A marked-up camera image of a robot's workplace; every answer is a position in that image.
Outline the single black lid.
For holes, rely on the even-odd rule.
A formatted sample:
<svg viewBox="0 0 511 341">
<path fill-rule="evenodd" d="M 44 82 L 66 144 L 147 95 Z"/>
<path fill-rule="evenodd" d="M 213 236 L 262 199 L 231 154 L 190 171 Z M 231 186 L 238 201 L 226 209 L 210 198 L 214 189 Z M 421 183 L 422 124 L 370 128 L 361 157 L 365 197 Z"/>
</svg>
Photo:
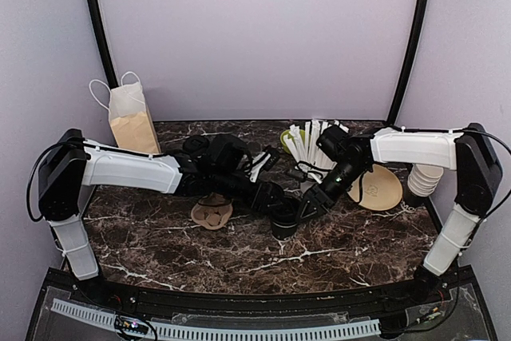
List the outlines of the single black lid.
<svg viewBox="0 0 511 341">
<path fill-rule="evenodd" d="M 188 137 L 182 144 L 182 150 L 190 157 L 200 157 L 209 147 L 210 141 L 207 137 L 193 135 Z"/>
<path fill-rule="evenodd" d="M 295 198 L 286 197 L 282 204 L 271 208 L 269 217 L 272 228 L 291 228 L 297 225 L 296 212 L 299 208 L 299 201 Z"/>
</svg>

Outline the brown pulp cup carrier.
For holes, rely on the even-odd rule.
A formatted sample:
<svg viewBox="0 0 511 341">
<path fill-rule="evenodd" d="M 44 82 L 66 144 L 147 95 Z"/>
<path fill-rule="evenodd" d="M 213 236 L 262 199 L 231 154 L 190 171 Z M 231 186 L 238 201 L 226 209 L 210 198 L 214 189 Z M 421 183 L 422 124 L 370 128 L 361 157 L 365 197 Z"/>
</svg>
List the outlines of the brown pulp cup carrier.
<svg viewBox="0 0 511 341">
<path fill-rule="evenodd" d="M 192 221 L 215 231 L 223 228 L 232 216 L 232 199 L 211 193 L 198 200 L 191 210 Z"/>
</svg>

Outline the stack of paper cups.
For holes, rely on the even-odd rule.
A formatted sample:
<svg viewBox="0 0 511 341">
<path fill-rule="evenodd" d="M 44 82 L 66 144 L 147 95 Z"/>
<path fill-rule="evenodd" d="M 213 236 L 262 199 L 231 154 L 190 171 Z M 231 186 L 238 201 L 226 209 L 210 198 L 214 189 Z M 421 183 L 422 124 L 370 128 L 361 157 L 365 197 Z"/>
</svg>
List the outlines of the stack of paper cups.
<svg viewBox="0 0 511 341">
<path fill-rule="evenodd" d="M 403 202 L 411 208 L 420 206 L 434 192 L 443 173 L 442 167 L 413 165 L 403 192 Z"/>
</svg>

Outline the brown paper bag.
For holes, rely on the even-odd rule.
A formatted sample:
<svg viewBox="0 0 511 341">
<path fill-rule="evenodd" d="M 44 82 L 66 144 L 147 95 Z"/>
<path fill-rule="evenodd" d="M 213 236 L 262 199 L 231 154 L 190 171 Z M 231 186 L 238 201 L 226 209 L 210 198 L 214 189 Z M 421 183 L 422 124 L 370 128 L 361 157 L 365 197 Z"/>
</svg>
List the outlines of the brown paper bag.
<svg viewBox="0 0 511 341">
<path fill-rule="evenodd" d="M 94 83 L 103 85 L 109 92 L 107 105 L 95 95 Z M 161 153 L 141 80 L 136 73 L 124 73 L 121 85 L 114 89 L 99 79 L 93 79 L 89 82 L 89 91 L 94 100 L 107 110 L 109 125 L 118 148 L 154 155 Z"/>
</svg>

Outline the black paper coffee cup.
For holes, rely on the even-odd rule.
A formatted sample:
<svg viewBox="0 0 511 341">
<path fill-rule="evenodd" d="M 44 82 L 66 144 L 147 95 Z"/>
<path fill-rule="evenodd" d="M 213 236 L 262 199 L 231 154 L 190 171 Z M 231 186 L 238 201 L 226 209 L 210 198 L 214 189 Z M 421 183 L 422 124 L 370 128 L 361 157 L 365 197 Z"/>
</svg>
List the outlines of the black paper coffee cup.
<svg viewBox="0 0 511 341">
<path fill-rule="evenodd" d="M 197 166 L 200 163 L 202 157 L 203 157 L 202 153 L 200 153 L 200 154 L 196 154 L 196 153 L 187 154 L 186 155 L 186 160 L 187 160 L 187 162 L 189 164 Z"/>
</svg>

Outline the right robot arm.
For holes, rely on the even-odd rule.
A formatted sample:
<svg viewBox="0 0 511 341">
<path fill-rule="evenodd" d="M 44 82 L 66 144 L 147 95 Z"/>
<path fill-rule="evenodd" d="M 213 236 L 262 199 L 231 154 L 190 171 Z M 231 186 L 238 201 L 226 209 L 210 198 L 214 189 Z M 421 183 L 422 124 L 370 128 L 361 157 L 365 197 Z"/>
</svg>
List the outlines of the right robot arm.
<svg viewBox="0 0 511 341">
<path fill-rule="evenodd" d="M 374 164 L 412 166 L 406 187 L 411 198 L 428 197 L 444 171 L 457 174 L 454 206 L 429 250 L 421 274 L 408 285 L 407 296 L 424 304 L 438 291 L 436 277 L 444 274 L 462 249 L 469 247 L 478 228 L 500 205 L 494 201 L 503 169 L 493 148 L 496 137 L 478 123 L 462 129 L 406 129 L 386 127 L 351 136 L 337 125 L 326 128 L 316 145 L 335 163 L 318 184 L 304 194 L 295 219 L 309 220 L 326 213 L 363 173 Z"/>
</svg>

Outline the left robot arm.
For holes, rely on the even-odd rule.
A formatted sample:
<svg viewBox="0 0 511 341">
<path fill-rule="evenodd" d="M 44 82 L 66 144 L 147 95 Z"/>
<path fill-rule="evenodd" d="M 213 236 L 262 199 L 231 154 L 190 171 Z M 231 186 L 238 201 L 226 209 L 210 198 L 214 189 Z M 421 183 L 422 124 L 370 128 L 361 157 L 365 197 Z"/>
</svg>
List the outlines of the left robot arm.
<svg viewBox="0 0 511 341">
<path fill-rule="evenodd" d="M 68 129 L 45 149 L 31 169 L 28 185 L 38 187 L 38 211 L 50 227 L 81 292 L 96 306 L 113 298 L 80 217 L 78 199 L 85 186 L 138 188 L 175 196 L 211 192 L 244 200 L 272 219 L 294 220 L 299 202 L 281 186 L 261 181 L 279 159 L 267 146 L 252 156 L 248 145 L 231 134 L 190 136 L 174 153 L 141 153 L 87 140 L 81 130 Z"/>
</svg>

